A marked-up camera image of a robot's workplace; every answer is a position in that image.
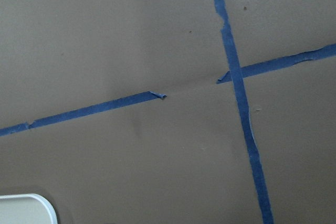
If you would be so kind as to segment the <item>cream rectangular tray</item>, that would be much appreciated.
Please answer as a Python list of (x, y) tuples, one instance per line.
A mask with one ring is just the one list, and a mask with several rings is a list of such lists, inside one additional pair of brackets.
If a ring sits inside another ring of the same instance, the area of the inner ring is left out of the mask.
[(38, 194), (1, 196), (1, 223), (57, 224), (52, 204)]

